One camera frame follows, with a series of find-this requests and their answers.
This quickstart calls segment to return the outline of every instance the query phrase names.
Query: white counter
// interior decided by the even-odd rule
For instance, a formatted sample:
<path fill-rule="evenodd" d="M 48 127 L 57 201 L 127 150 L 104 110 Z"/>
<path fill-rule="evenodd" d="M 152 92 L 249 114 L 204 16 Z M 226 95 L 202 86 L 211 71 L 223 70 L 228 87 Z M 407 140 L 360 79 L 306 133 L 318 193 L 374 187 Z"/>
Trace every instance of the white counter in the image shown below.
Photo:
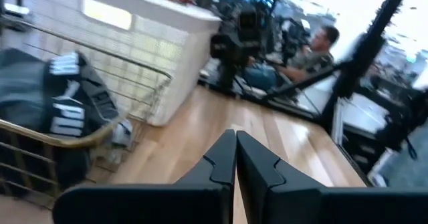
<path fill-rule="evenodd" d="M 150 119 L 155 126 L 165 125 L 195 87 L 199 70 L 209 58 L 210 37 L 220 24 L 220 18 L 208 10 L 168 0 L 33 2 L 31 10 L 36 13 L 38 25 L 164 70 L 173 77 L 160 108 Z"/>

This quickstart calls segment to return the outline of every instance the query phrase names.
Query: person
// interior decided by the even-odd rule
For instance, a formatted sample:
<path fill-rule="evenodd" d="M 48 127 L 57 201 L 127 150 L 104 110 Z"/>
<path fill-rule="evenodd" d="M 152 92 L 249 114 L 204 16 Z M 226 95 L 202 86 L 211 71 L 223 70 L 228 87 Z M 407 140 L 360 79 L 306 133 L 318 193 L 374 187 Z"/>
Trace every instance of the person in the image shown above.
<path fill-rule="evenodd" d="M 339 30 L 333 26 L 322 26 L 312 39 L 309 46 L 303 46 L 301 50 L 287 62 L 287 67 L 280 65 L 262 66 L 256 64 L 254 68 L 254 58 L 249 58 L 248 65 L 243 76 L 249 86 L 267 91 L 277 84 L 277 74 L 285 75 L 292 82 L 299 82 L 308 75 L 333 64 L 333 57 L 330 48 L 339 38 Z"/>

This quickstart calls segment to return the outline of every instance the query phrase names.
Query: wooden floor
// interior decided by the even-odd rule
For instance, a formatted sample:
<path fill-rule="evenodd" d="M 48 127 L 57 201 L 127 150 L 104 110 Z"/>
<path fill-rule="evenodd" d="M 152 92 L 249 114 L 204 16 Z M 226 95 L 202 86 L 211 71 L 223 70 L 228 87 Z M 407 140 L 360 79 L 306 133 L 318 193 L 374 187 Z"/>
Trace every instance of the wooden floor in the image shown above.
<path fill-rule="evenodd" d="M 324 185 L 364 186 L 320 127 L 202 87 L 195 89 L 167 127 L 150 128 L 111 182 L 174 183 L 227 128 L 247 131 Z M 6 197 L 0 197 L 0 217 L 2 224 L 52 223 L 48 211 Z M 246 223 L 239 191 L 234 218 L 235 223 Z"/>

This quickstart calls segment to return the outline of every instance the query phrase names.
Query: black bag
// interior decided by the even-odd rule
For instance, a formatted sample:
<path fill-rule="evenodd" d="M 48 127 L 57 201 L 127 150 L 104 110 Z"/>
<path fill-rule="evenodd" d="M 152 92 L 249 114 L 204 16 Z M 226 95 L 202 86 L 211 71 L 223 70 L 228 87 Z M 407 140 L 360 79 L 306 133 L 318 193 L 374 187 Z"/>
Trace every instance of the black bag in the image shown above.
<path fill-rule="evenodd" d="M 44 62 L 18 49 L 0 51 L 0 110 L 2 120 L 56 138 L 87 136 L 118 115 L 110 92 L 82 54 L 72 52 Z M 110 140 L 126 145 L 132 127 L 124 122 L 120 130 L 125 132 L 122 135 L 126 138 L 117 140 L 112 136 Z M 0 141 L 19 143 L 21 146 L 16 147 L 22 150 L 49 157 L 42 143 L 25 136 L 0 130 Z M 85 179 L 90 167 L 89 151 L 88 148 L 53 148 L 52 161 L 56 163 L 60 189 Z M 22 166 L 15 154 L 14 150 L 0 147 L 0 162 L 3 163 L 0 174 L 6 181 L 21 186 L 29 181 L 32 189 L 40 192 L 52 188 L 46 181 L 35 177 L 27 179 L 21 172 L 6 167 L 25 167 L 29 173 L 51 179 L 46 161 L 22 154 L 25 165 Z M 27 193 L 15 185 L 9 187 L 16 197 Z"/>

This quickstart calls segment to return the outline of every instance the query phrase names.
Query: camouflage shirt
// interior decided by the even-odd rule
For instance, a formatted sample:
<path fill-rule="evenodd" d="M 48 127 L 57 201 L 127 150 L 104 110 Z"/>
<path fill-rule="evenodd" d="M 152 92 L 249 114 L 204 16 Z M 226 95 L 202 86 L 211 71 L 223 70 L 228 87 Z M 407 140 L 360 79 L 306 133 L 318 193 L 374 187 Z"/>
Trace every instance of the camouflage shirt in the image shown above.
<path fill-rule="evenodd" d="M 330 53 L 310 52 L 306 54 L 297 53 L 288 60 L 288 66 L 308 73 L 315 73 L 333 64 L 333 56 Z"/>

